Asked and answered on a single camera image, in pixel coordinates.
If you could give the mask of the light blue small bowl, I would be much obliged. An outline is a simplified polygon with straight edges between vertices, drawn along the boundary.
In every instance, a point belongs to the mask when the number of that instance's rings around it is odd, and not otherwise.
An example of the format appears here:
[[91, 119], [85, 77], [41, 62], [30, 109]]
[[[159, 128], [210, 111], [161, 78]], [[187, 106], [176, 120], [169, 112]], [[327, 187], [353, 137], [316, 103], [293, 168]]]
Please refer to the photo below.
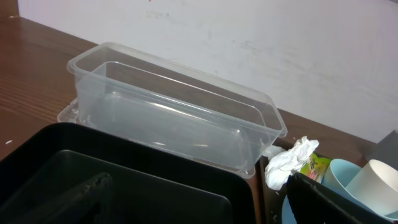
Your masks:
[[322, 185], [338, 193], [339, 195], [355, 203], [356, 205], [366, 209], [367, 211], [372, 212], [385, 220], [396, 222], [397, 212], [388, 215], [380, 215], [372, 211], [363, 203], [359, 202], [347, 191], [346, 186], [352, 181], [354, 176], [356, 176], [360, 170], [360, 166], [357, 166], [352, 162], [342, 159], [333, 159], [330, 162], [330, 165], [328, 166], [325, 175], [323, 176]]

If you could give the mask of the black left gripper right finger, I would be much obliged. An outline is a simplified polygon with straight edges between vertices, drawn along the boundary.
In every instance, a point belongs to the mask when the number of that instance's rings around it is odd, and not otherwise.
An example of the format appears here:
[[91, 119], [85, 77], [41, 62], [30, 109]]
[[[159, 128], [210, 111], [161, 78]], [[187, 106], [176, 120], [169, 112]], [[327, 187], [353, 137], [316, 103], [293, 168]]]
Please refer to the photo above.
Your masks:
[[385, 217], [376, 214], [346, 194], [332, 190], [331, 177], [325, 183], [296, 173], [288, 178], [287, 200], [297, 223], [397, 223], [397, 213]]

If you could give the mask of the white paper cup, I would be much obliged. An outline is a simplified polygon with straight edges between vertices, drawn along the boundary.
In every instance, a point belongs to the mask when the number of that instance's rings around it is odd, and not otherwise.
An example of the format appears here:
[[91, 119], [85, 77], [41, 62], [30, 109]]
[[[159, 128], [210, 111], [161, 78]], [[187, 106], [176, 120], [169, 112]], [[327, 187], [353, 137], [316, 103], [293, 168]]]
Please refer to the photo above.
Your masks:
[[346, 186], [359, 202], [379, 215], [397, 211], [397, 170], [371, 159]]

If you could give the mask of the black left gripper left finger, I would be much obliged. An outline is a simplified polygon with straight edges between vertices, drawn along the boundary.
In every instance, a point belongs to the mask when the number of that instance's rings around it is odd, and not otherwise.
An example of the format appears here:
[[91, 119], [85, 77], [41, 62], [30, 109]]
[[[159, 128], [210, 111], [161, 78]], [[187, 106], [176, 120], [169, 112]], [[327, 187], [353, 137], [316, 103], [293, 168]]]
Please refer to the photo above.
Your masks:
[[109, 223], [113, 178], [99, 173], [18, 218], [19, 223]]

